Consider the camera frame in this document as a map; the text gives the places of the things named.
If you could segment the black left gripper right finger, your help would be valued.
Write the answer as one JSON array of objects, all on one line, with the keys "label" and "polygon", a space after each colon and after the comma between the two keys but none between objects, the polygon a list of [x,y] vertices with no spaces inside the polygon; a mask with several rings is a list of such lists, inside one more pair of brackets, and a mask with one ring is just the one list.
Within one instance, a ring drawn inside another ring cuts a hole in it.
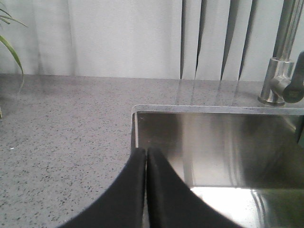
[{"label": "black left gripper right finger", "polygon": [[177,175],[160,149],[147,151],[147,204],[152,228],[238,228]]}]

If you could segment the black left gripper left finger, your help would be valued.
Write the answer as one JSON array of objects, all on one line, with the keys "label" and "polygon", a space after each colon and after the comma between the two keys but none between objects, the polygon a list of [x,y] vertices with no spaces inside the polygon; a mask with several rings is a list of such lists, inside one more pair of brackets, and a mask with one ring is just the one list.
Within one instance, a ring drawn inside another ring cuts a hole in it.
[{"label": "black left gripper left finger", "polygon": [[135,148],[111,186],[62,228],[141,228],[145,195],[146,153]]}]

